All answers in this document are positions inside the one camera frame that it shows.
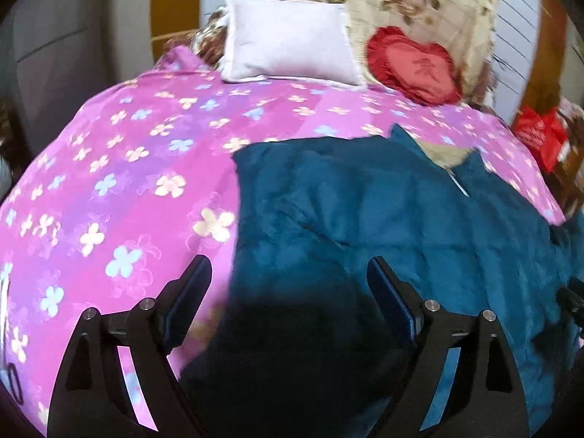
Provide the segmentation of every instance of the zipper pull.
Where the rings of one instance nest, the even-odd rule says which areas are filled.
[[[446,172],[448,173],[448,175],[450,176],[450,179],[452,179],[452,181],[454,181],[454,184],[456,184],[456,186],[458,186],[458,189],[460,189],[462,191],[462,193],[466,196],[466,197],[470,197],[468,195],[468,193],[465,191],[465,189],[460,185],[460,183],[456,180],[456,178],[454,177],[454,173],[452,172],[452,170],[450,168],[446,168]]]

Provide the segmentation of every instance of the pink floral bedspread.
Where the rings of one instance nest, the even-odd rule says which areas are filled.
[[[169,358],[175,372],[208,341],[237,237],[231,154],[249,143],[386,135],[399,123],[414,138],[477,147],[487,169],[550,223],[564,220],[527,149],[492,116],[466,106],[421,107],[391,90],[225,84],[200,64],[175,48],[154,70],[92,98],[0,208],[7,360],[18,369],[23,410],[44,433],[62,354],[84,309],[123,311],[156,297],[203,253],[213,264],[212,285],[189,338]],[[127,351],[122,364],[138,417],[152,426]]]

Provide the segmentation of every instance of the silver bolt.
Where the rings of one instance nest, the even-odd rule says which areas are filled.
[[[440,303],[436,300],[426,300],[424,302],[424,308],[430,311],[438,311],[440,309]]]
[[[95,308],[87,308],[84,312],[83,312],[83,319],[91,319],[92,317],[94,317],[97,314],[97,309]]]
[[[494,321],[497,319],[497,315],[493,313],[491,310],[484,310],[483,318],[485,318],[487,321]]]
[[[154,298],[144,298],[144,300],[140,301],[139,307],[141,310],[148,311],[155,304],[156,304],[156,301],[154,301]]]

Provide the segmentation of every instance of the red heart-shaped pillow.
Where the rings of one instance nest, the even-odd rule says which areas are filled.
[[[448,51],[436,43],[417,43],[398,27],[378,29],[367,44],[367,63],[382,84],[420,104],[453,104],[460,100]]]

